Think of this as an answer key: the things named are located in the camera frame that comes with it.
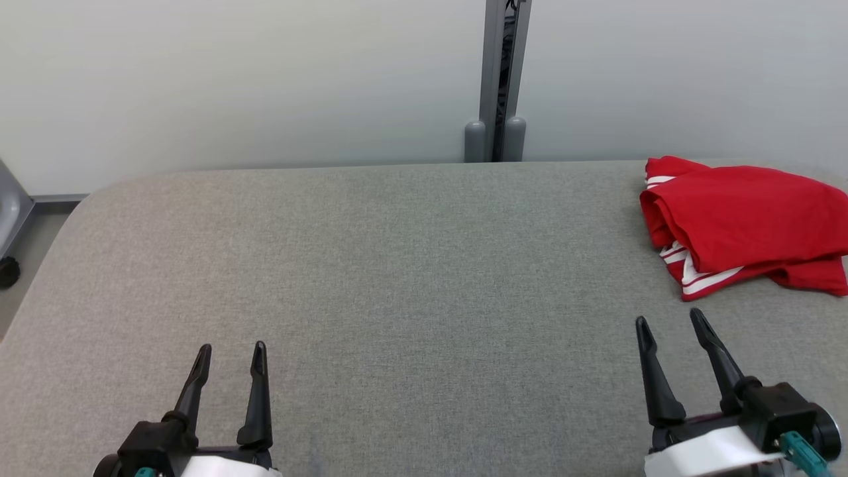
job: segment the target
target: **black wheel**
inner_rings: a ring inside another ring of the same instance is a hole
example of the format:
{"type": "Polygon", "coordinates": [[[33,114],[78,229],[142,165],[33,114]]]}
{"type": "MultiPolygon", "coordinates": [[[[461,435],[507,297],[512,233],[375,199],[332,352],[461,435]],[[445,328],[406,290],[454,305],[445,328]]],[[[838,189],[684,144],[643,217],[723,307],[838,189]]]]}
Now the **black wheel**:
{"type": "Polygon", "coordinates": [[[118,454],[109,454],[94,469],[92,477],[123,477],[124,473],[120,471],[120,467],[118,454]]]}
{"type": "Polygon", "coordinates": [[[7,289],[20,278],[20,265],[14,258],[7,256],[0,260],[0,289],[7,289]]]}

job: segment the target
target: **folded red shirt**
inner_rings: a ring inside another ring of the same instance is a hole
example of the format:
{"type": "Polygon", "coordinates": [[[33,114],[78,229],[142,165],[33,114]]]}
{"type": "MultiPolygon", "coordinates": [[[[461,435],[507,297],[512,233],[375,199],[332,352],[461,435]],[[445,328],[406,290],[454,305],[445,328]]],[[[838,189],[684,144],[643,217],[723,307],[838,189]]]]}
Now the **folded red shirt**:
{"type": "Polygon", "coordinates": [[[767,275],[783,286],[848,295],[848,196],[807,177],[752,166],[649,159],[639,196],[650,238],[695,300],[767,275]]]}

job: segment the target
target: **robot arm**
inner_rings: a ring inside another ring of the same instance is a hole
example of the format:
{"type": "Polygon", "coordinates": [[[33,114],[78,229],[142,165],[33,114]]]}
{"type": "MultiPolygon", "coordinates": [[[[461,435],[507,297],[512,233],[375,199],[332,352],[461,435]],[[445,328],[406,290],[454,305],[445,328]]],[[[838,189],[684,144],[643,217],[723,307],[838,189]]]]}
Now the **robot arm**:
{"type": "Polygon", "coordinates": [[[798,468],[811,477],[829,475],[827,462],[842,450],[830,415],[787,383],[763,386],[745,377],[704,314],[693,308],[689,316],[710,357],[722,411],[686,418],[656,359],[654,335],[644,317],[637,318],[648,422],[654,426],[647,477],[780,476],[798,468]]]}
{"type": "Polygon", "coordinates": [[[279,477],[271,466],[271,398],[265,343],[254,347],[250,366],[247,416],[237,446],[198,447],[195,435],[200,391],[209,378],[212,346],[203,345],[194,360],[173,411],[158,423],[142,421],[116,454],[103,458],[94,477],[279,477]]]}

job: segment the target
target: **gray fabric surface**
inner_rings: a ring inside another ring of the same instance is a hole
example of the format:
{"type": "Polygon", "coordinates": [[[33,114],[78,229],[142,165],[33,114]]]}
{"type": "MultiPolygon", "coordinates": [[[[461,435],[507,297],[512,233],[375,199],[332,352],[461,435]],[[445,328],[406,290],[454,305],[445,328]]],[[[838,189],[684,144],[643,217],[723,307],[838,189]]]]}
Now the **gray fabric surface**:
{"type": "MultiPolygon", "coordinates": [[[[719,398],[650,247],[643,165],[212,171],[98,192],[0,344],[0,475],[88,475],[173,406],[204,342],[198,436],[234,443],[256,340],[286,476],[640,475],[636,316],[690,414],[719,398]]],[[[848,425],[848,302],[755,279],[695,304],[743,371],[848,425]]]]}

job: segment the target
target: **floor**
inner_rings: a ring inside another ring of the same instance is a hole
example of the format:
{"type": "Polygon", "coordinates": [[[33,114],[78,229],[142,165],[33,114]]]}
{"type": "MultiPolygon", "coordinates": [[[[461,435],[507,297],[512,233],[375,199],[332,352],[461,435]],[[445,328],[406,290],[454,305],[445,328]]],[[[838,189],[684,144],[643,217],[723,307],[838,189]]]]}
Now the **floor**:
{"type": "Polygon", "coordinates": [[[53,239],[74,207],[74,202],[36,204],[9,248],[6,255],[14,257],[20,263],[20,279],[11,288],[0,290],[0,340],[12,324],[12,318],[18,311],[20,302],[23,301],[26,290],[36,276],[53,239]]]}

